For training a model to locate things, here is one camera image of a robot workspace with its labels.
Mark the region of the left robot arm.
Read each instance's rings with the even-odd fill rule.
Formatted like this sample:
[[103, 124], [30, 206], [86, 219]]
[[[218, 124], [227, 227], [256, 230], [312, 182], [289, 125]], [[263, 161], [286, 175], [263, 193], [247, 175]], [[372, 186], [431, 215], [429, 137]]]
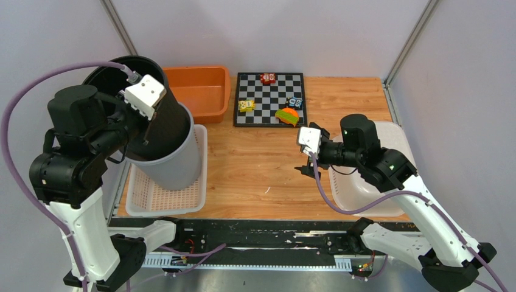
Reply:
[[110, 235], [103, 214], [107, 162], [146, 130], [147, 119], [92, 85], [60, 90], [47, 109], [54, 126], [29, 176], [37, 198], [66, 226], [72, 269], [65, 284], [87, 281], [98, 291], [116, 291], [140, 270], [147, 254], [162, 245], [182, 250], [186, 234], [170, 220]]

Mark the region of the grey bin black liner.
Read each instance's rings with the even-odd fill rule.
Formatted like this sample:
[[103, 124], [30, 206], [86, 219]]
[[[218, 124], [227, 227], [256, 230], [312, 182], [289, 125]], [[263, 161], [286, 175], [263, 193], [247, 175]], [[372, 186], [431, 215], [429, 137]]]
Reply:
[[130, 163], [167, 190], [185, 189], [199, 177], [201, 169], [193, 116], [185, 105], [178, 106], [182, 122], [167, 114], [164, 124], [151, 127], [148, 144], [139, 153], [130, 148], [127, 151]]

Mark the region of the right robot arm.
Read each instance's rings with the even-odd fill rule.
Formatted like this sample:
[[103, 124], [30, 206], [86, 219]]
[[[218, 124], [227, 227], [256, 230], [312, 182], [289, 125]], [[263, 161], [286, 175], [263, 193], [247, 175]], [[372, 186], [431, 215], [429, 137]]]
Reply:
[[340, 128], [340, 142], [331, 140], [329, 132], [315, 123], [299, 129], [297, 142], [308, 157], [299, 171], [319, 183], [320, 169], [355, 169], [381, 193], [368, 209], [391, 200], [422, 234], [407, 237], [361, 218], [347, 238], [352, 252], [369, 249], [392, 256], [420, 271], [438, 291], [461, 291], [478, 282], [481, 268], [490, 271], [489, 263], [497, 253], [493, 245], [471, 237], [446, 213], [401, 151], [381, 146], [375, 122], [350, 114], [341, 119]]

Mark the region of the black ribbed bin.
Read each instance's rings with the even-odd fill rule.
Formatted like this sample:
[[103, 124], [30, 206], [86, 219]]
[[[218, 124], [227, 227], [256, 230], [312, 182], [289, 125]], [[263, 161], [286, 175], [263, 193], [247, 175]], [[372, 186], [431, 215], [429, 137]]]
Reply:
[[118, 68], [99, 67], [83, 81], [86, 96], [97, 99], [103, 108], [106, 124], [91, 139], [96, 152], [109, 157], [123, 150], [126, 156], [140, 161], [154, 161], [177, 150], [189, 134], [191, 119], [169, 88], [168, 79], [153, 60], [139, 56], [115, 58], [141, 76], [150, 75], [164, 86], [165, 95], [155, 116], [148, 120], [122, 98], [119, 91], [129, 87], [127, 75]]

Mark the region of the large white plastic tub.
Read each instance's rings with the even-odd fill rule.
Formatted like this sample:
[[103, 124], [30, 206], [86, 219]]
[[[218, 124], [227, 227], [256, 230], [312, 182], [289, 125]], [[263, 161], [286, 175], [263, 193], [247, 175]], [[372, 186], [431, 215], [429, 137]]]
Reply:
[[[412, 164], [415, 160], [404, 130], [393, 122], [376, 121], [377, 136], [382, 147], [401, 151]], [[353, 167], [328, 169], [332, 198], [342, 210], [356, 210], [379, 199], [382, 194], [360, 177]], [[398, 217], [404, 211], [393, 201], [386, 200], [358, 217]]]

